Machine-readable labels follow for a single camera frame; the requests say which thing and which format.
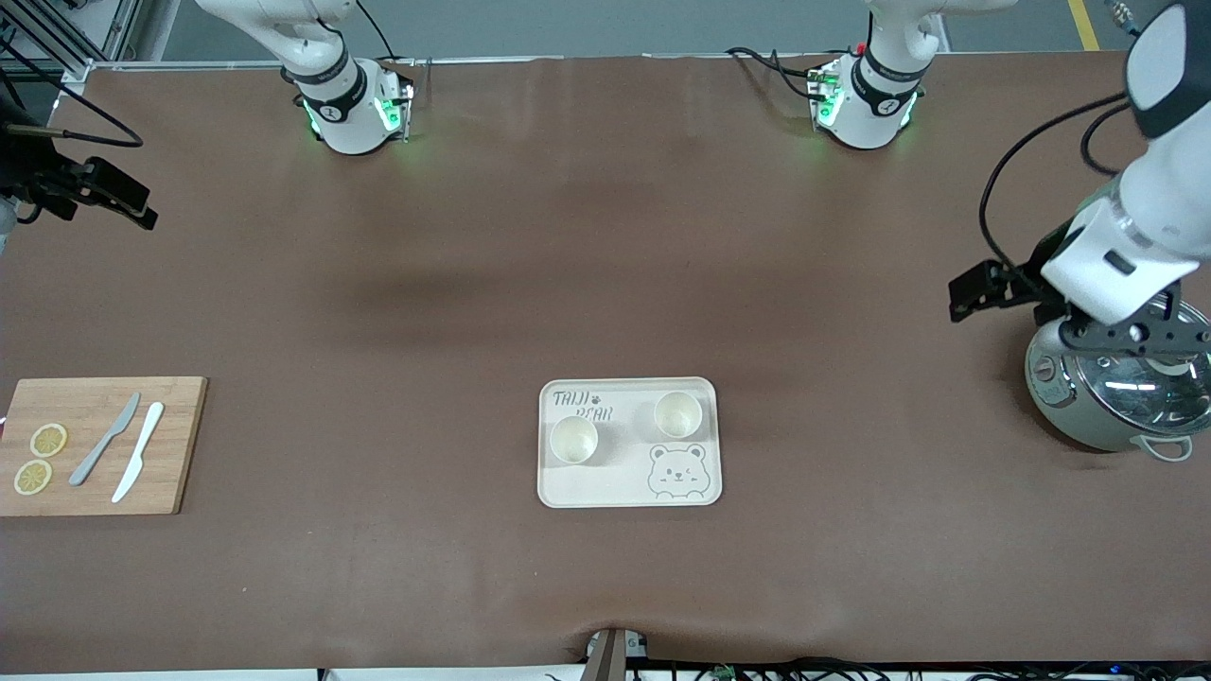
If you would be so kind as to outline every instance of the lemon slice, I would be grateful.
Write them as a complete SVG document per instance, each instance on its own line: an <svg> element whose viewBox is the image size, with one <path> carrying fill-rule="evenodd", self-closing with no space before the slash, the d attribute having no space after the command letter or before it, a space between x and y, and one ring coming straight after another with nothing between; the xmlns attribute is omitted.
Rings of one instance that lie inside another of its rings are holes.
<svg viewBox="0 0 1211 681"><path fill-rule="evenodd" d="M25 465L17 469L17 475L12 479L12 487L17 490L18 494L25 497L36 494L51 483L51 473L53 471L51 464L42 459L25 462Z"/></svg>
<svg viewBox="0 0 1211 681"><path fill-rule="evenodd" d="M58 423L47 423L35 430L34 436L29 439L29 451L34 452L35 457L53 457L62 452L67 443L68 429Z"/></svg>

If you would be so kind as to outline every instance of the paper cup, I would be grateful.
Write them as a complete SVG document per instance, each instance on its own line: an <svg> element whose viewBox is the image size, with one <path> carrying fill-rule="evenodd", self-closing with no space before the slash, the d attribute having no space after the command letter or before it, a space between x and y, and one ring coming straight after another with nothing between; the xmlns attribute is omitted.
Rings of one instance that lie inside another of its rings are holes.
<svg viewBox="0 0 1211 681"><path fill-rule="evenodd" d="M580 416L559 419L551 429L551 453L563 463L580 464L597 451L597 427Z"/></svg>
<svg viewBox="0 0 1211 681"><path fill-rule="evenodd" d="M702 405L687 393L668 393L656 402L654 416L661 433L682 440L702 425Z"/></svg>

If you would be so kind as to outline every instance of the white knife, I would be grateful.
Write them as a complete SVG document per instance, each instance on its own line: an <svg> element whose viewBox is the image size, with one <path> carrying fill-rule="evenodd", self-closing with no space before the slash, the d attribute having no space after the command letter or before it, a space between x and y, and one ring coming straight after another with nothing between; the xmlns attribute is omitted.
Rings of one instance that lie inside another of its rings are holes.
<svg viewBox="0 0 1211 681"><path fill-rule="evenodd" d="M126 464L126 473L122 474L122 481L117 483L117 490L114 491L114 498L109 499L110 503L116 504L121 502L122 497L131 491L134 481L139 477L139 473L143 471L143 450L147 448L148 440L151 439L151 431L160 423L160 414L162 413L163 402L151 402L151 406L148 407L148 416L143 419L143 431L139 433L139 441L134 445L131 463Z"/></svg>

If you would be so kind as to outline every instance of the tray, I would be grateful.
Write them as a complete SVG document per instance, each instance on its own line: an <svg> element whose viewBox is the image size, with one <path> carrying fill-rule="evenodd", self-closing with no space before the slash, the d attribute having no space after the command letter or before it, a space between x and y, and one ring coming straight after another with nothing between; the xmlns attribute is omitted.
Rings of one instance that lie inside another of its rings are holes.
<svg viewBox="0 0 1211 681"><path fill-rule="evenodd" d="M702 423L687 437L656 427L656 402L670 393L701 406ZM551 451L551 430L567 417L596 425L597 448L580 464ZM717 399L705 378L552 380L539 394L538 418L538 496L547 507L705 507L723 492Z"/></svg>

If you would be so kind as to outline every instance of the rice cooker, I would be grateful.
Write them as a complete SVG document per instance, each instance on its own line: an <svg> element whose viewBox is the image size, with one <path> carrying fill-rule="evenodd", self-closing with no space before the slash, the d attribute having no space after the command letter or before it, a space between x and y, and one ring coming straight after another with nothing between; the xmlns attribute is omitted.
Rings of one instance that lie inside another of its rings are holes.
<svg viewBox="0 0 1211 681"><path fill-rule="evenodd" d="M1159 301L1149 303L1158 316ZM1181 303L1178 320L1207 320ZM1056 428L1073 440L1107 452L1140 448L1164 462L1190 457L1190 437L1211 428L1211 355L1132 357L1075 355L1054 350L1044 326L1026 353L1031 397ZM1177 445L1176 456L1158 445Z"/></svg>

